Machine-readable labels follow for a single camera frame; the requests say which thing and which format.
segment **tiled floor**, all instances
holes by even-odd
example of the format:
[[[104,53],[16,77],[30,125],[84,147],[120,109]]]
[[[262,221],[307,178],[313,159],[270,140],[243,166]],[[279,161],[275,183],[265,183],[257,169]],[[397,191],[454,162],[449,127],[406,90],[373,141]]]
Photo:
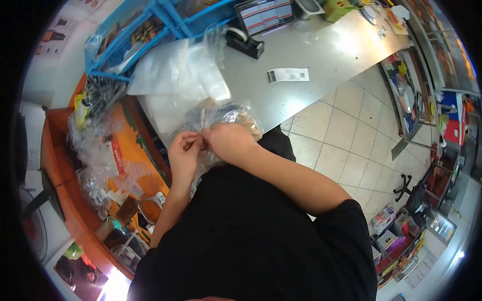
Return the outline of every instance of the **tiled floor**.
[[[403,206],[408,196],[396,203],[393,194],[401,174],[413,177],[411,188],[430,162],[429,150],[411,144],[392,161],[400,137],[389,92],[373,66],[281,124],[296,161],[339,183],[368,221],[386,204]],[[422,126],[413,140],[431,145],[430,128]]]

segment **label sticker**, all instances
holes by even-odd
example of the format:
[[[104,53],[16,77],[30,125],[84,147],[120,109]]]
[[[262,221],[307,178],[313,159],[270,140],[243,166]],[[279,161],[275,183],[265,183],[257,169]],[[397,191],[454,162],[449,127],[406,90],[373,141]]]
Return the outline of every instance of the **label sticker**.
[[[269,83],[278,81],[309,81],[308,69],[277,68],[267,72]]]

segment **black shirt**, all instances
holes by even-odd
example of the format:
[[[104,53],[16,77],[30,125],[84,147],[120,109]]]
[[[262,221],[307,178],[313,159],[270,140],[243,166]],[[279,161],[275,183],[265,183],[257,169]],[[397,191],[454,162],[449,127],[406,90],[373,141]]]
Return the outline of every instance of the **black shirt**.
[[[234,166],[212,168],[179,222],[140,261],[129,300],[375,300],[362,209],[346,200],[314,222],[284,193]]]

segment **metal shelf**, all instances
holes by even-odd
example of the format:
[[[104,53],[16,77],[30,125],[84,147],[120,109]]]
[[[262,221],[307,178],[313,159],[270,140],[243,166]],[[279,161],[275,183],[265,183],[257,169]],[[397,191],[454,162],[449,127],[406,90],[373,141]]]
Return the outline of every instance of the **metal shelf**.
[[[421,50],[425,54],[425,59],[427,60],[430,74],[432,75],[434,88],[435,90],[440,91],[445,87],[442,69],[440,68],[437,54],[425,29],[423,28],[422,22],[418,19],[417,14],[406,0],[395,0],[395,2],[403,5],[410,12],[410,19],[407,21],[407,23],[412,28],[413,33],[415,33],[415,38],[418,41]]]
[[[407,22],[426,55],[435,89],[480,93],[475,71],[462,42],[437,4],[433,0],[395,2],[410,12],[410,20]]]

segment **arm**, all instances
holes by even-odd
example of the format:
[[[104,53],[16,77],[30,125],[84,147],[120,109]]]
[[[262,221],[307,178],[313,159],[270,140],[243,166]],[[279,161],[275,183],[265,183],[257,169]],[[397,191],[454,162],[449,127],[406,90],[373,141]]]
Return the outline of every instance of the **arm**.
[[[191,184],[202,147],[202,138],[193,131],[179,133],[169,147],[167,155],[171,164],[173,183],[154,227],[150,242],[151,248],[157,247],[162,236],[176,224],[181,213],[189,204]]]
[[[318,215],[351,199],[333,180],[262,148],[240,125],[221,124],[201,134],[218,157],[280,189],[306,213]]]

